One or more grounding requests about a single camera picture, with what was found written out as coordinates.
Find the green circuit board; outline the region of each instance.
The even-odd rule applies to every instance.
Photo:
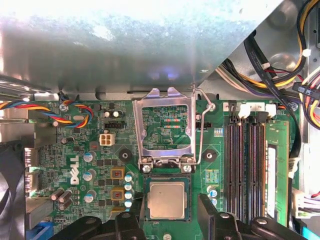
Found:
[[[215,207],[218,211],[224,210],[224,116],[229,113],[224,111],[223,103],[226,101],[215,100],[214,111],[209,111],[204,121],[212,124],[204,130],[202,152],[207,149],[214,150],[217,155],[214,162],[201,161],[195,173],[191,174],[189,203],[190,216],[188,221],[145,221],[144,232],[148,240],[161,240],[165,233],[170,233],[172,239],[201,240],[201,230],[197,222],[197,195],[207,193],[207,187],[212,186],[217,191],[214,198]],[[59,113],[66,119],[72,120],[74,116],[84,116],[75,107],[70,107],[66,112],[59,111],[58,102],[37,102],[47,106],[53,112]],[[40,149],[40,164],[32,170],[40,170],[43,174],[42,190],[35,192],[35,196],[50,196],[57,188],[72,190],[72,204],[64,211],[58,210],[55,203],[54,212],[49,220],[54,222],[54,232],[57,233],[65,226],[71,224],[82,216],[95,216],[106,222],[114,207],[124,207],[124,201],[111,200],[111,190],[114,187],[123,187],[124,180],[111,179],[111,169],[125,167],[125,172],[133,173],[134,191],[144,191],[144,175],[138,169],[138,147],[135,129],[135,118],[132,101],[84,101],[83,104],[94,110],[94,118],[84,128],[57,128],[57,144],[45,146]],[[196,101],[196,112],[202,113],[207,108],[205,100]],[[123,116],[119,119],[125,123],[122,129],[112,129],[115,133],[113,146],[99,146],[99,134],[105,130],[105,110],[122,111]],[[154,107],[142,110],[144,127],[147,137],[143,146],[150,150],[184,148],[190,144],[190,139],[185,134],[186,107]],[[278,110],[275,117],[286,120],[290,125],[290,137],[294,138],[294,125],[285,110]],[[61,144],[62,138],[74,138],[72,143]],[[196,130],[196,155],[199,154],[200,131]],[[125,164],[119,159],[119,152],[128,149],[132,152],[132,159]],[[91,162],[84,161],[84,154],[94,151],[96,157]],[[70,165],[71,159],[78,157],[79,161],[79,184],[71,185]],[[94,170],[96,176],[92,181],[85,181],[83,174],[88,170]],[[155,173],[180,173],[179,169],[156,168]],[[90,203],[84,201],[89,190],[94,190],[96,196]]]

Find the cable bundle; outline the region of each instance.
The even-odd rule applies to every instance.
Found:
[[[72,122],[70,120],[66,120],[63,117],[59,116],[58,114],[51,111],[49,108],[45,106],[41,106],[38,104],[30,103],[27,101],[11,101],[11,102],[4,102],[0,104],[0,110],[9,109],[9,108],[16,108],[16,109],[27,109],[27,110],[35,110],[40,112],[51,119],[54,119],[60,124],[66,125],[68,128],[83,128],[86,126],[94,117],[94,113],[91,108],[81,103],[72,101],[72,100],[65,100],[62,104],[66,106],[75,106],[79,109],[84,109],[84,112],[87,113],[84,120],[82,122]]]

